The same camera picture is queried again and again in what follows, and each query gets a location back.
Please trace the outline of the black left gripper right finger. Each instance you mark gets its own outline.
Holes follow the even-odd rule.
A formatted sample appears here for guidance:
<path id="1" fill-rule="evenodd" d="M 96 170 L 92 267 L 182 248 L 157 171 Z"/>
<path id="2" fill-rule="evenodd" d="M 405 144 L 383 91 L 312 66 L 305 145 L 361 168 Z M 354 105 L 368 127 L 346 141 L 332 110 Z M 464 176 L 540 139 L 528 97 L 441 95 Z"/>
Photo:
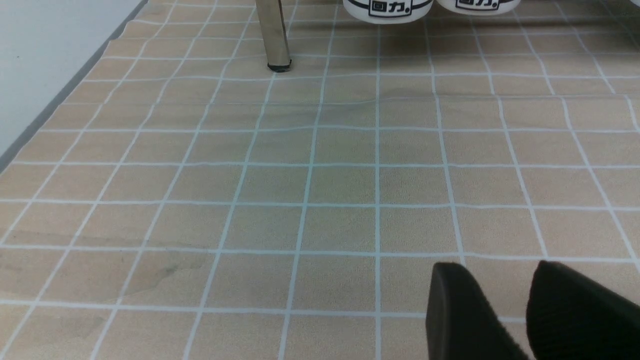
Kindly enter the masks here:
<path id="1" fill-rule="evenodd" d="M 537 360 L 637 360 L 640 308 L 565 264 L 542 260 L 526 305 L 526 336 Z"/>

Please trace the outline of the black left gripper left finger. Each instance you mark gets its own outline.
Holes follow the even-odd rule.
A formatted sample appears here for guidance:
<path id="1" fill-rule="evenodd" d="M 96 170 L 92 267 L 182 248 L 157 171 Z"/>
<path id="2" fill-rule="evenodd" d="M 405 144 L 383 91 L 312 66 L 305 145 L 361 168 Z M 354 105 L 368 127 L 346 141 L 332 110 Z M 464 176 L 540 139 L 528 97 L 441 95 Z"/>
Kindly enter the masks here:
<path id="1" fill-rule="evenodd" d="M 432 267 L 425 330 L 430 360 L 528 360 L 477 280 L 455 262 Z"/>

